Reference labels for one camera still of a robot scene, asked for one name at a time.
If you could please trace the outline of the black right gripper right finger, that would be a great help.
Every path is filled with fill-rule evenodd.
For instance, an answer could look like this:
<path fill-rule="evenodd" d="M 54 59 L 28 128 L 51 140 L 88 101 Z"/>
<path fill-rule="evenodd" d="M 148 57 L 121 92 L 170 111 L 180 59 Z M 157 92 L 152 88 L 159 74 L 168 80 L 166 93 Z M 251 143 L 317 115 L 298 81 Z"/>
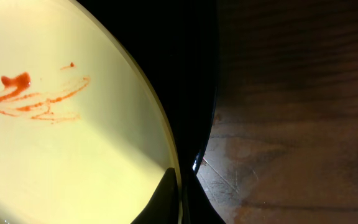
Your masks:
<path fill-rule="evenodd" d="M 192 170 L 189 171 L 183 188 L 182 224 L 225 224 Z"/>

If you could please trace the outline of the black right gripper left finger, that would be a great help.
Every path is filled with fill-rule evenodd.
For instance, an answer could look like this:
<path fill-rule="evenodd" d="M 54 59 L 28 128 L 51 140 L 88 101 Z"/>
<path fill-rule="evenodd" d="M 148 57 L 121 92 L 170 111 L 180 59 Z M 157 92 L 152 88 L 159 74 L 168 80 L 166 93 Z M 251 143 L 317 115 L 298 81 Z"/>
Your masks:
<path fill-rule="evenodd" d="M 131 224 L 177 224 L 178 185 L 174 168 L 168 168 L 143 211 Z"/>

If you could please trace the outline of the yellow plate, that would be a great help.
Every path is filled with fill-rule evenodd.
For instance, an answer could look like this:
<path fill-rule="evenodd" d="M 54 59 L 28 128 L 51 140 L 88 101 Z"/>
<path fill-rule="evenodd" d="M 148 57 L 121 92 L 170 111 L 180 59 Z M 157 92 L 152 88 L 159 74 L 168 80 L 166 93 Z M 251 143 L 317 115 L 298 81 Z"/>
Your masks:
<path fill-rule="evenodd" d="M 147 77 L 76 1 L 0 1 L 0 223 L 130 223 L 171 169 Z"/>

